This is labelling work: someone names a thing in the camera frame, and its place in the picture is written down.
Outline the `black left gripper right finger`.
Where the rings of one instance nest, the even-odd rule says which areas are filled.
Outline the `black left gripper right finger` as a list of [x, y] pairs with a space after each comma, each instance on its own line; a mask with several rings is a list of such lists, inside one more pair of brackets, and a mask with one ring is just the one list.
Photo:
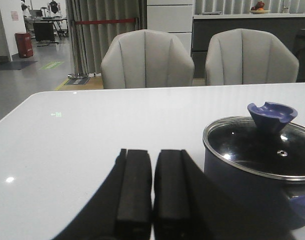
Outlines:
[[156, 240], [186, 240], [191, 211], [180, 150], [163, 149], [154, 174], [153, 229]]

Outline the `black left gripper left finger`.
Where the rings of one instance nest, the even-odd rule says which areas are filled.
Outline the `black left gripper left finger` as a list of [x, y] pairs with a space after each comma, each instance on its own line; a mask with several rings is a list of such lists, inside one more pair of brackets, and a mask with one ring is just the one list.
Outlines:
[[152, 217], [152, 166], [147, 150], [130, 149], [116, 216], [120, 240], [148, 240]]

